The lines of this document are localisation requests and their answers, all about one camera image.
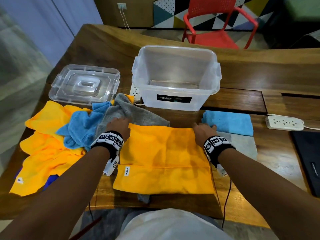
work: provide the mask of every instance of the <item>floor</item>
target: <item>floor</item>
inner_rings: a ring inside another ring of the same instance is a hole
[[[183,34],[183,31],[177,30],[135,29],[132,32],[176,41],[181,41]],[[240,48],[246,45],[250,36],[249,32],[228,34]],[[263,36],[257,33],[249,49],[267,48]],[[0,175],[8,165],[25,129],[24,122],[30,118],[51,69],[52,66],[33,42],[0,8]],[[0,221],[0,231],[10,222]],[[73,234],[79,231],[81,222],[82,217]],[[234,239],[277,239],[269,229],[233,222],[225,223],[225,231]]]

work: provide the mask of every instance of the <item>wall outlet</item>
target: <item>wall outlet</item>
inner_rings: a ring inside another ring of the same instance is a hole
[[[127,10],[127,4],[126,3],[118,3],[118,9],[119,10],[121,10],[121,9]]]
[[[138,103],[141,101],[140,90],[134,84],[131,85],[130,96],[134,96],[135,103]]]
[[[302,131],[304,129],[304,122],[301,119],[293,117],[282,116],[268,116],[266,117],[266,126],[269,129],[283,130],[283,131]]]

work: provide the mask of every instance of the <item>yellow towel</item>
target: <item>yellow towel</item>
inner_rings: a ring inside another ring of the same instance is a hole
[[[210,163],[193,129],[130,124],[115,190],[138,194],[214,194]]]
[[[48,101],[39,113],[26,121],[26,127],[35,133],[20,142],[20,147],[30,156],[23,162],[10,193],[26,196],[37,192],[50,175],[61,176],[86,153],[83,148],[67,149],[63,145],[64,137],[55,134],[69,123],[75,111],[80,110],[91,111]]]

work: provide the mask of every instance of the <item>hand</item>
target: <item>hand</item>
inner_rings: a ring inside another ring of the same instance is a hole
[[[207,124],[197,123],[193,124],[193,131],[195,135],[195,143],[203,148],[206,140],[212,136],[218,136],[217,134],[217,126],[214,125],[212,128]]]
[[[123,141],[127,141],[130,137],[129,118],[114,118],[106,125],[107,131],[116,131],[122,135]]]

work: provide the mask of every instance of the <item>red chair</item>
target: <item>red chair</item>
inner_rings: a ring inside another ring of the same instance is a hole
[[[234,41],[227,35],[224,31],[233,11],[241,13],[246,19],[254,24],[254,29],[245,46],[245,49],[249,47],[254,34],[257,31],[258,23],[249,14],[247,14],[243,9],[235,7],[236,0],[190,0],[189,10],[186,15],[184,15],[183,20],[186,23],[186,28],[183,33],[182,42],[187,38],[190,44],[201,44],[206,46],[213,46],[218,48],[230,48],[238,49],[239,47],[234,43]],[[194,28],[190,24],[189,20],[191,18],[211,14],[211,13],[228,13],[226,22],[221,30],[213,31],[209,33],[196,34]]]

